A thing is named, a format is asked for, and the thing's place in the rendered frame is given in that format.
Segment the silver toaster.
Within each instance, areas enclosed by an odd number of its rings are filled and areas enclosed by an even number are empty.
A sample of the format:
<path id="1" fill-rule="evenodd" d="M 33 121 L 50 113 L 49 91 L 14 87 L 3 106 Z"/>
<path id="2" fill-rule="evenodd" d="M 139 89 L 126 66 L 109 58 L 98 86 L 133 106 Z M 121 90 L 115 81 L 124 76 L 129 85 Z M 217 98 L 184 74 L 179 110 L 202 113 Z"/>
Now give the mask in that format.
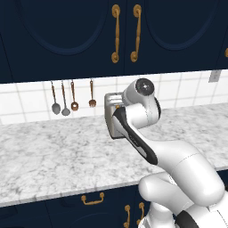
<path id="1" fill-rule="evenodd" d="M 128 135 L 122 135 L 112 121 L 112 116 L 116 109 L 124 107 L 126 110 L 126 123 L 129 124 L 130 116 L 128 113 L 128 102 L 124 98 L 124 93 L 109 93 L 104 96 L 104 117 L 106 121 L 107 128 L 112 139 L 128 139 Z"/>

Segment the wooden hanging fork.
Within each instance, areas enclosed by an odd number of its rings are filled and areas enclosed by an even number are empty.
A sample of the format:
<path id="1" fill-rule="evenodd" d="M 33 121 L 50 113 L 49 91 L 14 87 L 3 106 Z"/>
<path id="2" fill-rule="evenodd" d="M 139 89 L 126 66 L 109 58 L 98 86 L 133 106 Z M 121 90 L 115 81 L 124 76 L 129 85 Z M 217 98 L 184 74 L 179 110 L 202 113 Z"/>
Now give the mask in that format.
<path id="1" fill-rule="evenodd" d="M 92 79 L 90 79 L 90 91 L 91 91 L 91 100 L 89 101 L 89 106 L 91 108 L 94 108 L 96 106 L 96 100 L 94 99 L 94 84 Z"/>

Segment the wooden hanging slotted spoon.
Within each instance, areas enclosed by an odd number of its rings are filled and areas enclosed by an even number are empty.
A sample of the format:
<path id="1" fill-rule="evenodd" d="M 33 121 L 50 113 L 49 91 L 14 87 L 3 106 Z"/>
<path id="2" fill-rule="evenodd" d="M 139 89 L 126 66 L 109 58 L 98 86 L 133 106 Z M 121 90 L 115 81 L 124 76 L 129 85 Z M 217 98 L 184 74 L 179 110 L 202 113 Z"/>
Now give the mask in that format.
<path id="1" fill-rule="evenodd" d="M 76 111 L 78 110 L 78 103 L 75 101 L 75 89 L 74 89 L 73 79 L 71 80 L 70 86 L 71 86 L 71 92 L 72 92 L 72 98 L 73 98 L 73 102 L 71 103 L 71 109 Z"/>

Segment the grey hanging spoon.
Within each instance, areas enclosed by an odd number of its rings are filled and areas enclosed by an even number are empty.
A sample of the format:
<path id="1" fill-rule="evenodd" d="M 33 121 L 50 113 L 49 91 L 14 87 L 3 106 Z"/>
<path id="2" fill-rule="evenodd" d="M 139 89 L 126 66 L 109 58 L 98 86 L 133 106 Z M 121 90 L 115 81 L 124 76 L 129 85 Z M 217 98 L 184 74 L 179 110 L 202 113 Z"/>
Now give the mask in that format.
<path id="1" fill-rule="evenodd" d="M 52 92 L 53 92 L 53 100 L 56 101 L 53 83 L 52 83 Z M 61 112 L 61 106 L 60 106 L 60 104 L 57 103 L 57 102 L 55 102 L 55 103 L 52 105 L 52 110 L 53 110 L 53 113 L 54 113 L 55 115 L 58 115 L 58 114 Z"/>
<path id="2" fill-rule="evenodd" d="M 64 85 L 61 85 L 61 90 L 62 90 L 62 96 L 64 97 L 65 96 Z M 61 114 L 63 116 L 68 116 L 70 114 L 70 110 L 67 108 L 67 104 L 66 103 L 64 104 L 64 108 L 61 111 Z"/>

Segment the navy drawer front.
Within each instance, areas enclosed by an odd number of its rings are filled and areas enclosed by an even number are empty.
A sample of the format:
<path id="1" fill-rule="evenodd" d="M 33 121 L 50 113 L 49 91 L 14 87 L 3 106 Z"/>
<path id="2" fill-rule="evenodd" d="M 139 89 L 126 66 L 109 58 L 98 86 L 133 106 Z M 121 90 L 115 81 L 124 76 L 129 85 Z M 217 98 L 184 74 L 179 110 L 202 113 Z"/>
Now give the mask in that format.
<path id="1" fill-rule="evenodd" d="M 108 190 L 82 193 L 58 199 L 49 199 L 46 202 L 46 206 L 49 215 L 67 212 L 83 206 L 99 205 L 107 207 L 109 204 L 118 202 L 133 206 L 135 191 L 136 186 L 131 185 Z"/>

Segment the navy base cupboard door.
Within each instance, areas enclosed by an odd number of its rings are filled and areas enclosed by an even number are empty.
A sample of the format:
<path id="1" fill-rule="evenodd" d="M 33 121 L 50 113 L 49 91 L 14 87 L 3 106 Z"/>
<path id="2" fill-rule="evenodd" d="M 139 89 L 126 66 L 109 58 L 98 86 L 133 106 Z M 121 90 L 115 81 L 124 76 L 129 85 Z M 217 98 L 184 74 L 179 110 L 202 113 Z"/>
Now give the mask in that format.
<path id="1" fill-rule="evenodd" d="M 149 209 L 150 209 L 150 202 L 144 200 L 141 197 L 139 190 L 136 190 L 135 201 L 134 201 L 133 228 L 138 228 L 138 224 L 147 215 Z"/>
<path id="2" fill-rule="evenodd" d="M 126 218 L 125 204 L 119 202 L 107 207 L 83 206 L 50 215 L 52 228 L 125 228 Z M 133 228 L 131 206 L 129 228 Z"/>

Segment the navy wall cupboard door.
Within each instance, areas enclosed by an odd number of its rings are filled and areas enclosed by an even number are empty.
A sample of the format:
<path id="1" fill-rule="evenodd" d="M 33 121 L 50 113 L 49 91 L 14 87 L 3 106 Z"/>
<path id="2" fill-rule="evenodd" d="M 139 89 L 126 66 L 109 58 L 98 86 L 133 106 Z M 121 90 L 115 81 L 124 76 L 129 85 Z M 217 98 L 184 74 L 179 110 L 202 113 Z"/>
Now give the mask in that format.
<path id="1" fill-rule="evenodd" d="M 219 38 L 221 44 L 216 61 L 216 69 L 228 69 L 228 58 L 224 56 L 225 49 L 228 48 L 228 0 L 220 1 L 218 27 L 222 30 Z"/>
<path id="2" fill-rule="evenodd" d="M 3 39 L 0 34 L 0 84 L 8 83 L 12 83 L 12 75 L 6 57 Z"/>
<path id="3" fill-rule="evenodd" d="M 0 33 L 17 83 L 122 75 L 125 25 L 126 0 L 0 0 Z"/>
<path id="4" fill-rule="evenodd" d="M 128 0 L 126 11 L 125 73 L 142 75 L 216 69 L 222 30 L 218 27 L 221 0 Z M 137 19 L 142 7 L 137 62 Z"/>

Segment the grey wall socket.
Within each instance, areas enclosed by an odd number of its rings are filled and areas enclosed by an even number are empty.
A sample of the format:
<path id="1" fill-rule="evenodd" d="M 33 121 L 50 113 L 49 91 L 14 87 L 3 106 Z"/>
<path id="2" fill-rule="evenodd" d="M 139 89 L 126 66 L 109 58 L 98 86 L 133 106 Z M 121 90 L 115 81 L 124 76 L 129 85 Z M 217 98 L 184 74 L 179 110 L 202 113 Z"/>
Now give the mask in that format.
<path id="1" fill-rule="evenodd" d="M 220 69 L 212 70 L 208 82 L 209 83 L 217 82 L 220 78 L 221 72 L 222 71 Z"/>

